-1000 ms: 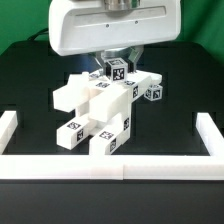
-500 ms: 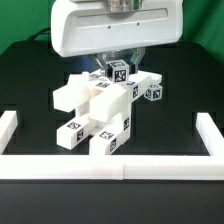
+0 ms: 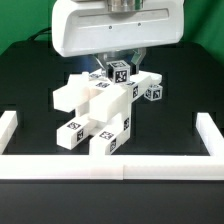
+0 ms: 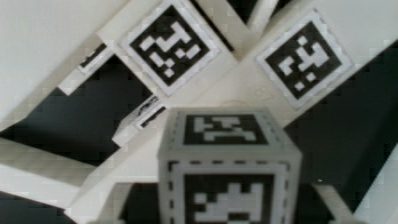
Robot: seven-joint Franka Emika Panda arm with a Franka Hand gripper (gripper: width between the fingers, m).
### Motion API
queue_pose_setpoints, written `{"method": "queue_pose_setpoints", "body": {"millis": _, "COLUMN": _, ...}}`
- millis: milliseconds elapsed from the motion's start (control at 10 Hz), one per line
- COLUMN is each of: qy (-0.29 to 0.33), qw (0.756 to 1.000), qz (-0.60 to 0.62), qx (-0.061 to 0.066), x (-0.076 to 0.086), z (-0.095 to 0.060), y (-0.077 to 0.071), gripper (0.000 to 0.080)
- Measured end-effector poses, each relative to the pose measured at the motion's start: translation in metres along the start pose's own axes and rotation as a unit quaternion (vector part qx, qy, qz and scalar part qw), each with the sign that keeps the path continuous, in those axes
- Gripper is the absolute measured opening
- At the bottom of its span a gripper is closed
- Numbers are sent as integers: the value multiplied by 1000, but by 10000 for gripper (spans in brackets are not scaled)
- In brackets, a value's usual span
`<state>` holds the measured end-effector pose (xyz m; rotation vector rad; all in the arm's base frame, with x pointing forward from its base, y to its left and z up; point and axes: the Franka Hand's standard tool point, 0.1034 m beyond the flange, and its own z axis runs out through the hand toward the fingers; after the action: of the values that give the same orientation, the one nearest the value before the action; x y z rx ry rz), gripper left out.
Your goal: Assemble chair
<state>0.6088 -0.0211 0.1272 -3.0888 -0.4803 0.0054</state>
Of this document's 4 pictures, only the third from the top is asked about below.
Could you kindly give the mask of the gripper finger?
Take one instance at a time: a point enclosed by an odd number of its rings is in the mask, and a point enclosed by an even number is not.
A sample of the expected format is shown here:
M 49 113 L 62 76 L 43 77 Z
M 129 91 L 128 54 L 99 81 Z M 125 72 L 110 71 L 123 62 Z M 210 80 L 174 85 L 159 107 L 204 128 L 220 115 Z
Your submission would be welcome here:
M 98 62 L 98 64 L 101 67 L 101 73 L 102 75 L 107 78 L 108 77 L 108 65 L 107 65 L 107 60 L 108 60 L 108 56 L 106 53 L 98 53 L 95 55 L 96 61 Z
M 145 48 L 138 48 L 134 50 L 133 57 L 131 59 L 131 74 L 136 75 L 139 73 L 139 66 L 146 55 Z

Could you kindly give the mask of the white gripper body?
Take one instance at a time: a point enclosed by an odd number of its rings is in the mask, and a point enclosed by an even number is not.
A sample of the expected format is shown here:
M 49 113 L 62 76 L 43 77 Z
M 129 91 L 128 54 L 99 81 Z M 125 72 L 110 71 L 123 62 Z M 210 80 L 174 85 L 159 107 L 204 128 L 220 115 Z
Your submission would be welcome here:
M 111 0 L 57 0 L 52 42 L 64 57 L 178 42 L 184 31 L 184 0 L 141 0 L 139 9 L 111 7 Z

